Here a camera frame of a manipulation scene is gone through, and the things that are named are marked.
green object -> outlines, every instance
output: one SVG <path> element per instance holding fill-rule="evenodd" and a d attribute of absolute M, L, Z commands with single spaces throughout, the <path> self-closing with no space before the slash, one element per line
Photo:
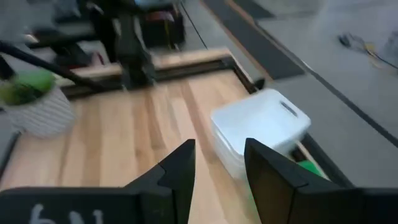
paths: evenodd
<path fill-rule="evenodd" d="M 315 167 L 315 165 L 311 161 L 302 161 L 298 162 L 297 164 L 303 167 L 304 169 L 309 170 L 310 172 L 313 172 L 314 174 L 322 177 L 319 170 Z"/>
<path fill-rule="evenodd" d="M 0 99 L 10 106 L 31 103 L 48 93 L 54 83 L 55 77 L 46 70 L 19 73 L 0 85 Z"/>

container lid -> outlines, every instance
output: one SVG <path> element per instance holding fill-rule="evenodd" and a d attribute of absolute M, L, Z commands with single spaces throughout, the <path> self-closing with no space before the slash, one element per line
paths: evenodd
<path fill-rule="evenodd" d="M 217 109 L 211 119 L 236 157 L 243 156 L 246 138 L 257 139 L 278 151 L 279 146 L 295 141 L 311 124 L 306 114 L 273 89 Z"/>

wooden table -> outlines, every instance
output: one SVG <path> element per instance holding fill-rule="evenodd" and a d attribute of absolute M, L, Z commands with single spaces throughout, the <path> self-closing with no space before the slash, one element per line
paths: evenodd
<path fill-rule="evenodd" d="M 171 55 L 157 67 L 230 55 L 227 49 Z M 109 73 L 119 69 L 108 67 Z M 104 70 L 80 70 L 84 76 Z M 248 96 L 231 70 L 114 91 L 75 100 L 76 121 L 65 134 L 23 134 L 0 188 L 18 186 L 122 187 L 187 139 L 196 139 L 196 181 L 190 223 L 260 223 L 246 183 L 232 179 L 213 150 L 211 112 Z"/>

plant pot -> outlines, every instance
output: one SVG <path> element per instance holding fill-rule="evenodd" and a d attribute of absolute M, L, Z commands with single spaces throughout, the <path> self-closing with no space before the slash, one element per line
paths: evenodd
<path fill-rule="evenodd" d="M 13 125 L 40 138 L 65 132 L 75 119 L 72 107 L 58 86 L 33 103 L 4 106 Z"/>

black metal frame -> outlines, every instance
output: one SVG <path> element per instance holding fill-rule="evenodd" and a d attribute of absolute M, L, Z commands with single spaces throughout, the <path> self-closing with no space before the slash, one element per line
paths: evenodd
<path fill-rule="evenodd" d="M 209 62 L 158 69 L 156 71 L 157 75 L 156 77 L 153 77 L 153 79 L 155 82 L 166 82 L 181 78 L 187 78 L 195 75 L 206 75 L 211 72 L 220 71 L 220 70 L 232 70 L 249 94 L 256 93 L 259 90 L 256 87 L 256 85 L 252 83 L 250 79 L 243 73 L 241 68 L 238 66 L 238 64 L 235 62 L 234 58 L 232 57 L 223 57 L 221 59 L 212 60 Z M 85 79 L 92 83 L 98 84 L 99 86 L 104 88 L 104 90 L 101 91 L 92 90 L 88 88 L 86 85 L 65 86 L 62 87 L 62 91 L 68 97 L 68 99 L 75 100 L 96 94 L 98 92 L 120 90 L 123 88 L 121 85 L 121 79 L 122 79 L 121 75 L 108 75 L 92 80 Z M 135 86 L 132 89 L 132 91 L 142 89 L 144 87 L 146 86 Z M 12 154 L 14 145 L 15 144 L 12 144 L 10 148 L 7 149 L 7 154 L 9 155 Z M 353 186 L 352 183 L 348 180 L 348 178 L 339 170 L 339 168 L 336 165 L 334 165 L 334 163 L 325 155 L 325 153 L 322 151 L 322 149 L 319 146 L 311 147 L 310 153 L 314 158 L 317 158 L 318 164 L 325 171 L 326 175 L 328 175 L 331 181 L 344 187 Z M 7 167 L 9 159 L 10 156 L 7 158 L 7 160 L 4 161 L 5 162 L 5 164 L 3 165 L 4 169 Z M 4 170 L 0 170 L 0 180 L 2 178 L 3 172 Z"/>

